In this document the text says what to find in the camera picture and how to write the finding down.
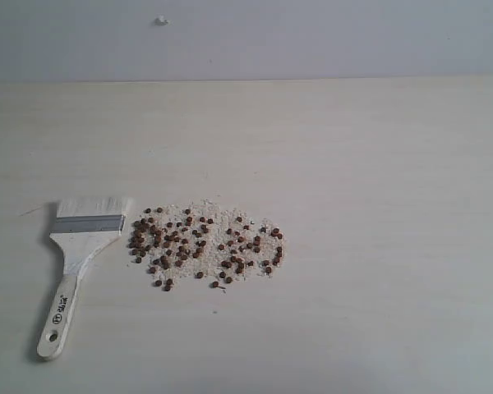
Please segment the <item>small white wall hook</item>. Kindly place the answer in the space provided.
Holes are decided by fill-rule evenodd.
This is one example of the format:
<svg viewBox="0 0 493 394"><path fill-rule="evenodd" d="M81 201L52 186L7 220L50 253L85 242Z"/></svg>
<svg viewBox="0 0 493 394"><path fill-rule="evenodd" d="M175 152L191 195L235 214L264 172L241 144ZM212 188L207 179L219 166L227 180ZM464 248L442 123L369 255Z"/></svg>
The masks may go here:
<svg viewBox="0 0 493 394"><path fill-rule="evenodd" d="M158 26L164 26L169 24L169 20L165 16L157 16L154 23Z"/></svg>

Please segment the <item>pile of rice and pellets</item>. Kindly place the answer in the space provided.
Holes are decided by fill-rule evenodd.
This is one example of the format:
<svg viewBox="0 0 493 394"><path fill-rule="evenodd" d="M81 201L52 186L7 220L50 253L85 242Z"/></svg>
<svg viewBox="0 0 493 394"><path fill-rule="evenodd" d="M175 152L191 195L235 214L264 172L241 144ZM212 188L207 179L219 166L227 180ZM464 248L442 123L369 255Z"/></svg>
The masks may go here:
<svg viewBox="0 0 493 394"><path fill-rule="evenodd" d="M272 277L286 254L278 225L210 201L144 209L131 225L127 248L164 292L184 278L224 290L252 276Z"/></svg>

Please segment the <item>white paint brush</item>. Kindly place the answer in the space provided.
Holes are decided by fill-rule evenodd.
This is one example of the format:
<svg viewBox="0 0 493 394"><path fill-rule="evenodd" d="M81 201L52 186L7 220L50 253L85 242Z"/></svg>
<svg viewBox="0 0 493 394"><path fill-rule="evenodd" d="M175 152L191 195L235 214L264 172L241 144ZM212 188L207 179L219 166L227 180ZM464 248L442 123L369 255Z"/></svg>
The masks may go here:
<svg viewBox="0 0 493 394"><path fill-rule="evenodd" d="M76 308L81 281L89 263L122 236L131 199L76 197L58 203L50 240L62 251L62 278L36 348L50 361L62 353Z"/></svg>

